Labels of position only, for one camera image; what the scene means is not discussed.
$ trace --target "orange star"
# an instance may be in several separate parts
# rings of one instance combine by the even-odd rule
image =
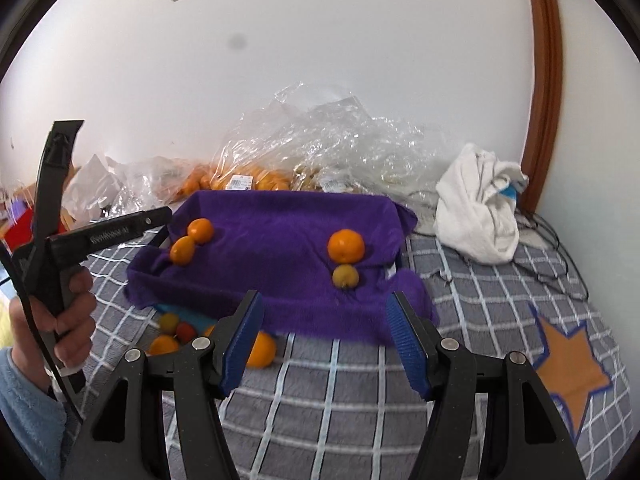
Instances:
[[[540,314],[534,316],[545,346],[534,367],[548,392],[564,404],[577,441],[591,396],[610,388],[611,378],[593,355],[586,322],[564,334]]]

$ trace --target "dark spot on wall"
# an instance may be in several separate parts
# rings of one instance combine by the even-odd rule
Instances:
[[[226,41],[226,46],[228,46],[231,50],[244,50],[246,49],[246,36],[242,32],[236,32],[229,36],[229,39]]]

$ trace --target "white paper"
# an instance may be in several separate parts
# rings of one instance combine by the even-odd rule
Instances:
[[[334,178],[321,178],[320,187],[325,193],[344,193],[347,191],[344,183]]]
[[[234,175],[226,185],[227,191],[246,191],[251,189],[254,184],[254,178],[247,175]]]

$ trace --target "blue sleeve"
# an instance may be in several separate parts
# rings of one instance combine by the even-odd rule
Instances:
[[[41,475],[59,480],[65,409],[24,377],[11,348],[0,349],[0,412]]]

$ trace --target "hand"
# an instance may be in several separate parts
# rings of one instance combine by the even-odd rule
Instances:
[[[66,367],[73,368],[84,362],[92,347],[91,336],[95,330],[95,321],[91,313],[95,310],[95,296],[90,292],[94,280],[88,269],[83,268],[69,282],[69,289],[77,294],[71,306],[57,318],[36,298],[29,298],[33,319],[41,332],[68,332],[55,346],[54,353]],[[11,330],[14,334],[14,347],[11,358],[25,377],[39,389],[46,392],[51,380],[44,369],[44,358],[40,353],[18,298],[9,304]]]

